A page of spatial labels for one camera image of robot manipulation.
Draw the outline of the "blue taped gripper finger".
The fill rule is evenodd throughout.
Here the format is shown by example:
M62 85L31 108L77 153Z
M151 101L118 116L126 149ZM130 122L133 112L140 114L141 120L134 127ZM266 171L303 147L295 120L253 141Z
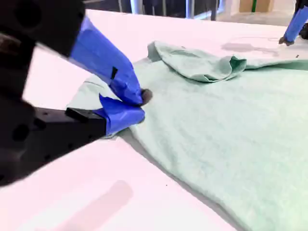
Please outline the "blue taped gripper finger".
M293 45L296 37L308 20L308 8L302 7L296 10L289 23L284 35L279 39L279 44L286 44L287 46Z
M11 0L9 28L14 37L30 39L95 74L122 101L145 105L151 97L141 88L130 60L86 16L81 0Z
M24 173L31 174L53 160L100 138L138 124L145 112L109 97L99 97L101 107L86 110L36 108L26 141Z

